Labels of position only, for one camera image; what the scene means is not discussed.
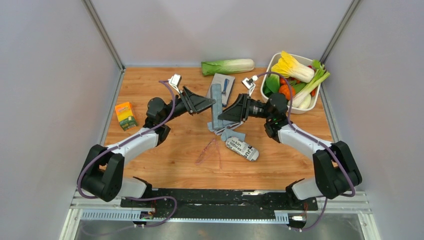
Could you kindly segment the pink transparent sunglasses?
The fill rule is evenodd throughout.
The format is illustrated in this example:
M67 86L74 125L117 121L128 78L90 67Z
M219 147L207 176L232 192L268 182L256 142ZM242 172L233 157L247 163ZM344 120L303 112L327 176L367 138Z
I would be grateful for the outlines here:
M217 159L218 161L218 169L222 169L222 158L221 152L219 148L218 141L216 138L212 138L210 142L206 145L206 147L202 150L197 160L194 162L195 165L201 165L205 161L209 159Z

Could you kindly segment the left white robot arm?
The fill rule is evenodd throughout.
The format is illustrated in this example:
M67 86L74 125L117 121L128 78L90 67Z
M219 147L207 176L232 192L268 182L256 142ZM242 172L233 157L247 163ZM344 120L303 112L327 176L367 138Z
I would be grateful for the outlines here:
M147 182L136 177L124 177L125 166L149 149L163 143L170 132L166 123L184 113L191 115L209 109L216 101L193 93L183 87L170 103L160 97L152 98L147 104L146 119L142 128L126 139L102 146L96 144L88 152L80 175L77 190L87 199L110 202L116 197L133 199L140 207L153 201L147 190Z

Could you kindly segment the grey glasses case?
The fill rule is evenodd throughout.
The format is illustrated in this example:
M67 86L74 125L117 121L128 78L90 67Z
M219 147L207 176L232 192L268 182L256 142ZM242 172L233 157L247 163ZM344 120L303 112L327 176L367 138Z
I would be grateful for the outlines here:
M215 100L211 108L211 126L213 130L218 130L223 127L223 121L218 118L222 113L222 86L219 83L211 85L210 96Z

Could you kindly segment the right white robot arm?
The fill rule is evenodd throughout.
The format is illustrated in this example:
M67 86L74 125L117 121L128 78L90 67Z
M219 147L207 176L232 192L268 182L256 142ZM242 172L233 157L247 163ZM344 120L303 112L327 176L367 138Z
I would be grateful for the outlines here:
M288 111L288 100L282 93L273 93L267 102L240 93L218 118L231 122L244 122L248 117L264 118L264 129L269 138L312 160L314 176L295 181L285 189L285 202L289 208L299 209L309 198L354 196L355 187L363 179L347 143L325 141L301 130L290 120Z

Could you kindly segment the light blue cleaning cloth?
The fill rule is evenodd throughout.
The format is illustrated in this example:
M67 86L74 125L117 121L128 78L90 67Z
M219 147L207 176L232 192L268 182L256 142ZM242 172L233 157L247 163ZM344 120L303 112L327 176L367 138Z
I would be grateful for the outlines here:
M208 128L208 130L210 131L210 132L213 132L214 130L212 129L212 122L208 122L207 123L207 128ZM222 135L218 135L218 136L220 136L220 138L221 138L221 140L222 141L226 141L227 139L229 139L230 137L236 137L236 138L238 138L239 140L241 140L241 141L244 141L245 140L245 138L246 138L246 134L245 133L241 133L241 132L238 132L238 131L235 131L235 129L233 129L233 130L230 130L230 129L226 129L223 133L222 133Z

